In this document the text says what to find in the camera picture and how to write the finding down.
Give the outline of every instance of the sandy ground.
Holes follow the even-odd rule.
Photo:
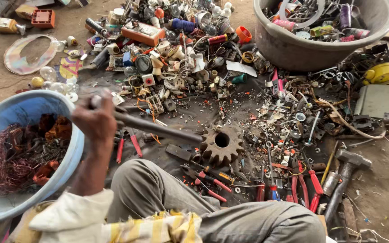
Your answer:
[[[256,17],[253,13],[251,0],[230,0],[235,6],[235,12],[230,17],[234,28],[239,25],[245,26],[254,33]],[[89,48],[85,40],[90,36],[84,28],[84,22],[87,17],[93,19],[100,15],[107,15],[109,9],[119,6],[116,0],[93,0],[93,3],[85,8],[80,8],[76,3],[71,3],[67,7],[54,7],[56,11],[56,28],[49,30],[33,29],[30,33],[45,33],[63,40],[67,36],[75,36],[81,47]],[[9,72],[3,63],[5,50],[19,39],[19,35],[0,34],[0,101],[14,95],[14,92],[26,87],[31,77],[19,76]],[[22,55],[26,55],[29,60],[34,60],[36,56],[47,48],[49,41],[47,39],[39,40],[35,48],[26,47]],[[59,58],[54,58],[51,65],[57,64]],[[368,171],[358,171],[354,174],[354,179],[348,187],[347,194],[354,199],[359,190],[361,196],[355,200],[360,210],[372,222],[366,223],[358,210],[354,209],[359,228],[374,229],[381,236],[389,239],[389,143],[383,139],[380,141],[369,142],[365,145],[352,149],[373,162],[372,169]]]

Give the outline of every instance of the hammer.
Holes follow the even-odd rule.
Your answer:
[[[330,203],[327,209],[325,210],[325,222],[327,224],[331,222],[331,219],[337,210],[340,199],[342,198],[346,186],[348,186],[349,180],[351,179],[351,175],[354,169],[367,170],[372,165],[372,162],[370,160],[365,159],[359,154],[349,152],[344,149],[340,149],[339,151],[337,151],[335,157],[338,160],[344,162],[343,169],[340,173],[342,175],[342,183],[339,184],[335,189],[331,197]]]

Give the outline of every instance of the yellow box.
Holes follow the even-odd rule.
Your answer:
[[[16,10],[16,14],[23,18],[23,19],[32,19],[32,14],[34,13],[34,10],[38,9],[37,7],[29,6],[26,4],[20,5]]]
[[[16,24],[17,22],[14,19],[0,18],[0,32],[16,33]]]

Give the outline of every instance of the blue plastic tub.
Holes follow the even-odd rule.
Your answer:
[[[9,124],[37,124],[43,113],[70,118],[74,104],[65,96],[49,90],[27,91],[0,102],[0,131]],[[51,179],[35,194],[13,193],[0,196],[0,221],[13,218],[58,190],[73,174],[84,150],[84,134],[73,124],[70,144],[61,165]]]

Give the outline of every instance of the rusty gear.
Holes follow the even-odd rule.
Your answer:
[[[233,126],[211,125],[210,128],[205,128],[202,135],[204,141],[201,144],[202,157],[216,165],[229,165],[238,158],[238,152],[244,150],[241,147],[240,135],[241,133]]]

